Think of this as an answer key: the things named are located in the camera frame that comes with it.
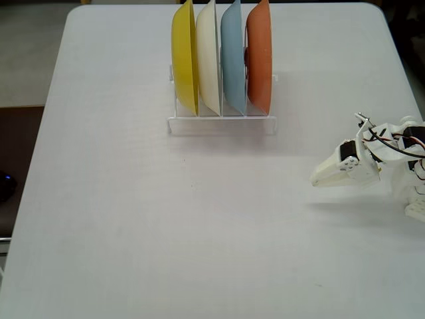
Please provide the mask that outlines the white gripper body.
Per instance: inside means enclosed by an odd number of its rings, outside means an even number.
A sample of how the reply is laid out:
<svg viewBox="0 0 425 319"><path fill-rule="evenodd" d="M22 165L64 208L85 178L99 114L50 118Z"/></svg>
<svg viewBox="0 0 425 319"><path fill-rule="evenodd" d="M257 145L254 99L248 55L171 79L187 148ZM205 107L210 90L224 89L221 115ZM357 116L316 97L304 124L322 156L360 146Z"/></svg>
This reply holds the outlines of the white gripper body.
<svg viewBox="0 0 425 319"><path fill-rule="evenodd" d="M339 170L348 174L379 173L377 161L359 134L339 145Z"/></svg>

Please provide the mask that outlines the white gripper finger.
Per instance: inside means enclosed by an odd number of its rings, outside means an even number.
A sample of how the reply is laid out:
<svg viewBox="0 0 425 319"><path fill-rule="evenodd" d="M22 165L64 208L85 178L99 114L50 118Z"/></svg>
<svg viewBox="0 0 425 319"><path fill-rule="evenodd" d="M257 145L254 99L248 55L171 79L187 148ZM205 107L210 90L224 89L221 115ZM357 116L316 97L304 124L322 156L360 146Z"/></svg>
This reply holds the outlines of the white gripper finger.
<svg viewBox="0 0 425 319"><path fill-rule="evenodd" d="M356 156L348 156L341 159L340 150L334 153L325 161L320 163L310 177L310 181L342 181L349 179L349 173L359 165L359 159Z"/></svg>
<svg viewBox="0 0 425 319"><path fill-rule="evenodd" d="M311 176L311 184L314 187L343 187L343 186L366 186L380 181L380 177L373 175L366 179L355 179L348 173L336 173L327 177Z"/></svg>

